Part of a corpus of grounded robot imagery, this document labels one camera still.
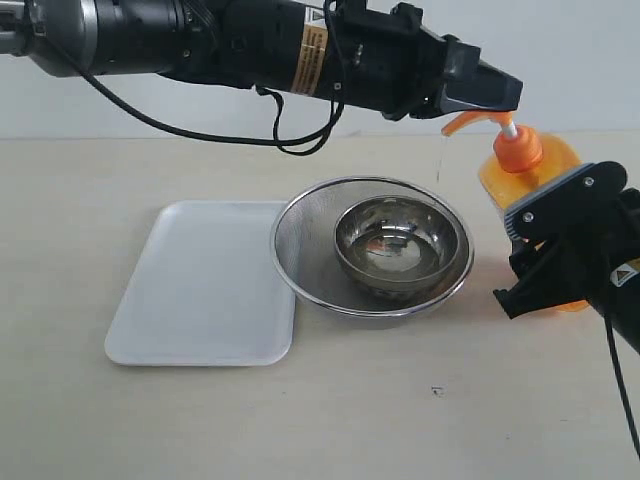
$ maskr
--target beige table surface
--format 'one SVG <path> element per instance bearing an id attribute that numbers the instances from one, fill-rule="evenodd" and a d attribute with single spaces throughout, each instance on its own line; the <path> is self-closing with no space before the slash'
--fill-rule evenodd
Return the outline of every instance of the beige table surface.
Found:
<path id="1" fill-rule="evenodd" d="M 640 186 L 640 132 L 565 138 Z M 351 138 L 306 159 L 174 140 L 0 142 L 0 479 L 638 478 L 600 318 L 509 321 L 492 297 L 513 275 L 476 178 L 490 140 Z M 478 258 L 448 305 L 379 331 L 299 304 L 293 348 L 272 367 L 109 362 L 105 335 L 162 207 L 284 200 L 352 174 L 432 188 L 466 218 Z M 640 357 L 619 346 L 640 416 Z"/>

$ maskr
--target stainless steel bowl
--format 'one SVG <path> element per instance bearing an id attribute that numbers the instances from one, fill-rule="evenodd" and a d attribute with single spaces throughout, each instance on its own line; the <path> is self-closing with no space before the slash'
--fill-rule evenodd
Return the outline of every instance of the stainless steel bowl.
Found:
<path id="1" fill-rule="evenodd" d="M 344 271 L 368 293 L 401 302 L 446 276 L 458 253 L 454 223 L 433 202 L 374 197 L 340 217 L 334 247 Z"/>
<path id="2" fill-rule="evenodd" d="M 344 272 L 335 253 L 340 217 L 353 205 L 376 196 L 407 197 L 446 212 L 458 237 L 458 252 L 441 281 L 403 302 L 362 291 Z M 338 178 L 299 194 L 273 225 L 271 251 L 276 269 L 298 297 L 332 312 L 363 318 L 432 311 L 460 289 L 473 264 L 469 231 L 446 202 L 415 185 L 381 177 Z"/>

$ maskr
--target pump nozzle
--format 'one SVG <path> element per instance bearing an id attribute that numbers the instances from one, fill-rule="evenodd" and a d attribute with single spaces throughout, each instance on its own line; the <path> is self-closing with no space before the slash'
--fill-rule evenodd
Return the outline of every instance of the pump nozzle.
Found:
<path id="1" fill-rule="evenodd" d="M 444 126 L 442 134 L 450 137 L 475 122 L 489 120 L 500 125 L 501 132 L 493 142 L 493 150 L 502 169 L 522 173 L 542 161 L 542 143 L 538 132 L 531 127 L 513 123 L 513 112 L 464 112 Z"/>

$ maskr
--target white plastic tray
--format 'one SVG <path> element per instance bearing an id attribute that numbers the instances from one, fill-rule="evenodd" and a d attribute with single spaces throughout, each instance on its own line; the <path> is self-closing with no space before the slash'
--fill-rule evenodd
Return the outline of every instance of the white plastic tray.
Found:
<path id="1" fill-rule="evenodd" d="M 269 233 L 280 202 L 180 202 L 158 217 L 105 341 L 115 363 L 270 365 L 291 346 L 295 297 Z"/>

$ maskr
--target mesh colander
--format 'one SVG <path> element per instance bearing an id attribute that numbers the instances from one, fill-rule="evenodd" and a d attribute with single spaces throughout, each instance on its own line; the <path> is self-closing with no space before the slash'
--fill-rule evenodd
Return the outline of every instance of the mesh colander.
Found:
<path id="1" fill-rule="evenodd" d="M 411 197 L 451 213 L 460 248 L 449 274 L 434 289 L 405 303 L 383 300 L 358 288 L 334 250 L 336 222 L 351 206 L 381 195 Z M 303 300 L 356 317 L 403 317 L 431 311 L 456 293 L 473 264 L 473 245 L 460 216 L 436 195 L 383 177 L 346 177 L 316 185 L 295 197 L 276 219 L 271 238 L 276 268 Z"/>

